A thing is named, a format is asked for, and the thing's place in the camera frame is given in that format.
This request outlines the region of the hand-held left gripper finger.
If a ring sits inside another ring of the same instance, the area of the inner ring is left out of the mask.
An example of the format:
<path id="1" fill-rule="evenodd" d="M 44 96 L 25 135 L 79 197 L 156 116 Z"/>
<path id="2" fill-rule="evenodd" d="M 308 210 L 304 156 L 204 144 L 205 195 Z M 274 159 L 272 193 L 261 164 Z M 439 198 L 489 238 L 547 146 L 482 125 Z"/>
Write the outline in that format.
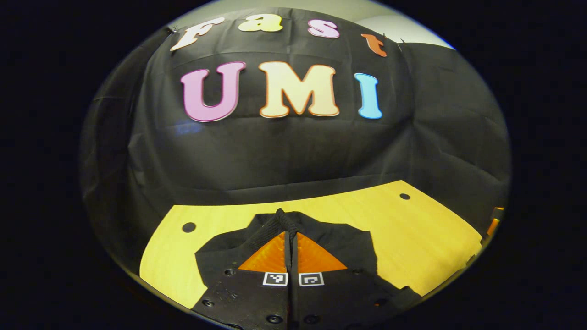
<path id="1" fill-rule="evenodd" d="M 281 232 L 241 264 L 212 278 L 192 311 L 227 328 L 286 330 L 291 284 L 291 242 Z"/>
<path id="2" fill-rule="evenodd" d="M 297 330 L 368 330 L 399 312 L 398 288 L 346 265 L 307 236 L 292 250 L 292 325 Z"/>

